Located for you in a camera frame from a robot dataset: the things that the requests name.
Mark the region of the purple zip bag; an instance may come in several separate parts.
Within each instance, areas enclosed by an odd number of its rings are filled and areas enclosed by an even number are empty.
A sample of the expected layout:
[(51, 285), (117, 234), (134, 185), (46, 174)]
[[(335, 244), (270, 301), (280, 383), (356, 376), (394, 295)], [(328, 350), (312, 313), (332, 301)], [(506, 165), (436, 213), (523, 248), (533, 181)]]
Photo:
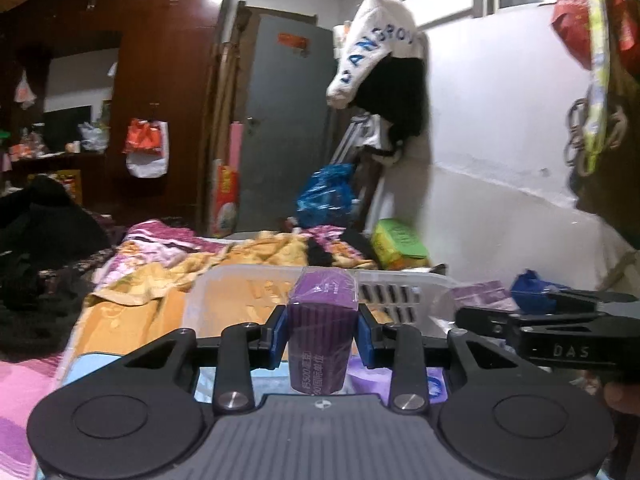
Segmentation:
[(518, 305), (500, 281), (478, 282), (450, 289), (457, 309), (477, 308), (516, 312)]

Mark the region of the purple tissue pack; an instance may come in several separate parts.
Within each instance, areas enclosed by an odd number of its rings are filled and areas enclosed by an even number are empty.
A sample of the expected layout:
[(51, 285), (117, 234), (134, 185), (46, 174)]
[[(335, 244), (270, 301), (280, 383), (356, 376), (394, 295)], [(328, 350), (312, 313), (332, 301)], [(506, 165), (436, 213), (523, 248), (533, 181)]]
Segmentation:
[[(416, 392), (416, 378), (413, 373), (410, 378), (405, 372), (398, 373), (387, 367), (367, 368), (359, 356), (352, 356), (347, 365), (347, 390), (352, 394), (377, 394), (384, 405), (393, 399), (396, 393)], [(448, 400), (444, 370), (439, 367), (427, 367), (420, 376), (424, 379), (428, 390), (428, 402), (431, 405), (442, 404)]]

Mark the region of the white plastic basket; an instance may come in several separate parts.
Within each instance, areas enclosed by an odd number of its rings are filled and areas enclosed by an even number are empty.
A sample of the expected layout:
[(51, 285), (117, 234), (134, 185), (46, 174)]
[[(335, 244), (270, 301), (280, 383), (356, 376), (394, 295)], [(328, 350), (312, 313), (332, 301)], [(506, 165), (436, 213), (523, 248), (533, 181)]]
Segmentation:
[(454, 320), (458, 286), (431, 272), (214, 266), (186, 294), (182, 325), (200, 337), (213, 337), (242, 322), (265, 323), (280, 304), (323, 304), (345, 311), (364, 304), (378, 322), (409, 324), (425, 336), (442, 337)]

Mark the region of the purple box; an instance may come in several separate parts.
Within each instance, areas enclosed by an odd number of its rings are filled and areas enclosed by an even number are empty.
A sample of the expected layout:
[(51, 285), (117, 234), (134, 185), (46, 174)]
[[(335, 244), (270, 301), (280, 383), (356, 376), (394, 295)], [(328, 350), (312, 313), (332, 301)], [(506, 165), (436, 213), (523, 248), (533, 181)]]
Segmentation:
[(310, 396), (343, 388), (358, 318), (357, 282), (337, 268), (307, 268), (288, 296), (291, 387)]

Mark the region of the green yellow box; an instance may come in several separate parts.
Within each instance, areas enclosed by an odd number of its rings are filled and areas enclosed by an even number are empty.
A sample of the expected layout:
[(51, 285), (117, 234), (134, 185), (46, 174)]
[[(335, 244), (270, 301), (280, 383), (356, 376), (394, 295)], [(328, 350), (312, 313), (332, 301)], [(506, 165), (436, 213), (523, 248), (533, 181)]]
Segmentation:
[(371, 235), (371, 245), (384, 270), (428, 268), (430, 255), (416, 231), (396, 219), (381, 219)]

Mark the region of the red gift bag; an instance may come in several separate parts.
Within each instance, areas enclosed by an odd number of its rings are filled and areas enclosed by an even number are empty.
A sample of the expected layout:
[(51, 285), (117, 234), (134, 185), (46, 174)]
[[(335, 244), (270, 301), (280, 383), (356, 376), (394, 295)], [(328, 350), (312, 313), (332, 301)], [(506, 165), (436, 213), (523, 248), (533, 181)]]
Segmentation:
[(208, 218), (208, 235), (225, 237), (234, 232), (238, 220), (239, 174), (220, 159), (214, 161), (212, 202)]

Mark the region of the blue plastic bag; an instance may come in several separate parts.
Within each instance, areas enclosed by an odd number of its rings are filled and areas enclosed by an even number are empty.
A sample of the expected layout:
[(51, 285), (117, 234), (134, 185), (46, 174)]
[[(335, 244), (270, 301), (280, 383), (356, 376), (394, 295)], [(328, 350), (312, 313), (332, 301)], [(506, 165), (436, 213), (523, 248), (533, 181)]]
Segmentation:
[(296, 219), (303, 229), (347, 226), (352, 215), (352, 164), (324, 166), (314, 172), (296, 200)]

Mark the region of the orange hanging bag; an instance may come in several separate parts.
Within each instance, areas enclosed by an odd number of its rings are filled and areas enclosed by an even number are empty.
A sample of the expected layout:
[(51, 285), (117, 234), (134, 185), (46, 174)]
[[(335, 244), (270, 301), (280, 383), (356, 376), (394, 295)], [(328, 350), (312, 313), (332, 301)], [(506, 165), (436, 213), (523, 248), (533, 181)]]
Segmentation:
[(169, 132), (167, 122), (133, 119), (124, 150), (126, 167), (138, 179), (157, 179), (168, 171)]

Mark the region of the pink floral blanket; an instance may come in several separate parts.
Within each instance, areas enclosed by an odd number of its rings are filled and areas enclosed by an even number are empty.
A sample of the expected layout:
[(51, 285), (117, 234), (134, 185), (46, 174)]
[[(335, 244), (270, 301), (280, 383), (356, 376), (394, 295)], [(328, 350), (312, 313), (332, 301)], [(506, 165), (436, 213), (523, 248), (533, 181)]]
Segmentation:
[(1, 362), (0, 452), (2, 479), (32, 479), (35, 462), (26, 437), (29, 414), (58, 380), (62, 356), (17, 363)]

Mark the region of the grey door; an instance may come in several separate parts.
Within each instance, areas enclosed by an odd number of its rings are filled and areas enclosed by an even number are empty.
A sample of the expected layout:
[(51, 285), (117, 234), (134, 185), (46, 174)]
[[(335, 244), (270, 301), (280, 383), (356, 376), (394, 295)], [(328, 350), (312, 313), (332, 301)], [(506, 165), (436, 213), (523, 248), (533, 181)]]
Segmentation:
[(326, 164), (334, 73), (332, 32), (259, 17), (243, 117), (240, 232), (282, 229), (309, 177)]

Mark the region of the black clothes pile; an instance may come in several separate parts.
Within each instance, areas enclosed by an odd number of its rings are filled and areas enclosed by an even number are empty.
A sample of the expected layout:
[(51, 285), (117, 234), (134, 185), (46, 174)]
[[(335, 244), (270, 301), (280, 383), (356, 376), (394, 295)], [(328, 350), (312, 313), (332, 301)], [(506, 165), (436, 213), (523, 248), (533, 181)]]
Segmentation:
[(1, 359), (62, 351), (85, 296), (88, 272), (113, 255), (99, 222), (62, 184), (36, 177), (1, 199)]

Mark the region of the black hanging garment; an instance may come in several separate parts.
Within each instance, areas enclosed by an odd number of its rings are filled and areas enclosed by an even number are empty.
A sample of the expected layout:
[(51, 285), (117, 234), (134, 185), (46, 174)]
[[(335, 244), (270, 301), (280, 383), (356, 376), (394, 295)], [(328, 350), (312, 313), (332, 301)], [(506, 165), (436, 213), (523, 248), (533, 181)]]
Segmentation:
[(363, 79), (349, 105), (388, 123), (367, 144), (368, 151), (389, 158), (400, 155), (410, 138), (420, 136), (426, 122), (424, 59), (387, 55)]

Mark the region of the black monitor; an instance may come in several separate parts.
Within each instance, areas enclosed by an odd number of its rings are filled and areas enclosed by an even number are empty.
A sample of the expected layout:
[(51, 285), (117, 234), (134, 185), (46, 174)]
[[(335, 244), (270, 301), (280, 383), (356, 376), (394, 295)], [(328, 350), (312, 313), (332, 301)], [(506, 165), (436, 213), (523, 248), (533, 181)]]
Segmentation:
[(52, 110), (43, 114), (42, 140), (49, 152), (64, 152), (67, 143), (81, 140), (78, 127), (91, 122), (91, 106)]

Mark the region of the white hanging shirt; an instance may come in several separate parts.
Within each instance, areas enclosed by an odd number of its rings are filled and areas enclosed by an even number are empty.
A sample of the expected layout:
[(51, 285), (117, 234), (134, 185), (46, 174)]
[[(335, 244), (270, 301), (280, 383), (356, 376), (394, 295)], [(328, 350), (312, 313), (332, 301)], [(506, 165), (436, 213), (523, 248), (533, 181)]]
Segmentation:
[(344, 110), (383, 58), (425, 58), (425, 36), (402, 0), (363, 0), (350, 23), (326, 102)]

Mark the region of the dark red wardrobe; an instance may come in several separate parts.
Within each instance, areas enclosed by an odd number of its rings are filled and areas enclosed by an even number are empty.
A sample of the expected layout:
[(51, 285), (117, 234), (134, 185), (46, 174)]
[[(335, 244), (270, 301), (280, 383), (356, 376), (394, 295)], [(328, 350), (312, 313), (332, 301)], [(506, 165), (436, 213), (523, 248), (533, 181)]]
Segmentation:
[[(85, 195), (88, 208), (123, 224), (180, 218), (197, 228), (204, 205), (207, 122), (216, 55), (230, 0), (28, 0), (1, 15), (1, 49), (79, 54), (115, 48), (110, 145), (101, 174)], [(139, 179), (126, 167), (133, 119), (167, 122), (166, 174)]]

